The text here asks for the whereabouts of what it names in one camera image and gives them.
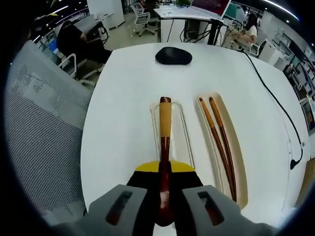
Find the person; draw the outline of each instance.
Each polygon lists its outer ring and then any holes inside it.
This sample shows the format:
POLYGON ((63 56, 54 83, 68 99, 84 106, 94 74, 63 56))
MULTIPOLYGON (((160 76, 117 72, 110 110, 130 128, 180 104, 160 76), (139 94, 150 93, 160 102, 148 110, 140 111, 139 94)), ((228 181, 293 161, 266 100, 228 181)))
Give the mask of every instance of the person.
POLYGON ((105 64, 112 51, 104 49, 100 39, 88 41, 87 36, 80 31, 71 21, 62 25, 58 37, 57 47, 66 57, 74 53, 77 61, 90 59, 105 64))
POLYGON ((245 41, 247 46, 257 41, 257 17, 251 13, 248 16, 247 24, 245 25, 242 32, 237 36, 238 41, 245 41))

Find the floor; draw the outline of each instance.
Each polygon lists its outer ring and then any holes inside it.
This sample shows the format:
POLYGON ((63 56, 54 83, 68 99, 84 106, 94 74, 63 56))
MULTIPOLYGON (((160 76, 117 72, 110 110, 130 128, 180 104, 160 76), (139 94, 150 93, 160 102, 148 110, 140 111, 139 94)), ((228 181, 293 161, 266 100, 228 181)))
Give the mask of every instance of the floor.
MULTIPOLYGON (((105 43, 105 49, 115 50, 119 48, 130 47, 145 43, 157 43, 158 34, 152 35, 150 32, 144 32, 139 37, 135 32, 140 30, 142 26, 136 27, 134 24, 134 13, 128 13, 125 15, 125 23, 118 28, 111 29, 109 31, 109 38, 105 43)), ((91 75, 88 80, 97 83, 100 73, 91 75)))

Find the chopsticks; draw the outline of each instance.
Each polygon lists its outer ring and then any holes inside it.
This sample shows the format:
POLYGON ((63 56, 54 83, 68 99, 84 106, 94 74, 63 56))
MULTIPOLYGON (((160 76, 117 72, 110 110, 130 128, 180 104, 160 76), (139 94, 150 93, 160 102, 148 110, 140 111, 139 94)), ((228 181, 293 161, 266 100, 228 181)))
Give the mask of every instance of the chopsticks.
POLYGON ((209 112, 205 102, 203 101, 203 99, 199 98, 199 101, 200 101, 202 109, 203 109, 203 111, 205 113, 208 125, 210 126, 211 133, 212 133, 212 135, 213 135, 213 137, 215 139, 216 145, 218 147, 219 154, 221 156, 221 160, 222 160, 222 163, 223 163, 223 166, 224 166, 224 170, 226 172, 227 181, 228 181, 228 184, 229 184, 229 187, 230 187, 230 192, 231 192, 232 199, 233 199, 233 201, 236 202, 236 200, 237 200, 237 198, 236 198, 237 197, 236 196, 236 182, 235 182, 235 173, 234 173, 232 155, 231 155, 231 151, 230 151, 230 148, 229 148, 229 145, 228 145, 228 140, 227 140, 227 137, 226 137, 226 133, 225 133, 225 129, 224 129, 224 126, 223 126, 223 122, 222 122, 221 116, 219 114, 218 108, 217 108, 213 98, 210 97, 209 98, 209 102, 210 102, 211 108, 212 108, 212 110, 214 112, 216 121, 217 121, 219 129, 220 129, 220 133, 221 133, 221 136, 222 136, 222 140, 223 140, 223 144, 224 144, 224 147, 225 147, 225 152, 226 152, 227 157, 225 156, 225 153, 224 153, 224 150, 223 150, 223 147, 222 147, 222 143, 220 141, 217 129, 216 129, 215 124, 213 122, 213 119, 212 119, 212 117, 210 115, 210 112, 209 112))

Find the gray mesh chair back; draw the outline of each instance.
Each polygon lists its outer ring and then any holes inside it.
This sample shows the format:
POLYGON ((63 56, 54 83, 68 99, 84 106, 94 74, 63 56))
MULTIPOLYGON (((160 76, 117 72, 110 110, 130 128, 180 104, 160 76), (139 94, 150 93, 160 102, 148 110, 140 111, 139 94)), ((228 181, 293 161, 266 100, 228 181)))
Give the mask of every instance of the gray mesh chair back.
POLYGON ((83 216, 80 149, 90 98, 32 41, 10 67, 4 104, 9 154, 25 193, 56 223, 83 216))

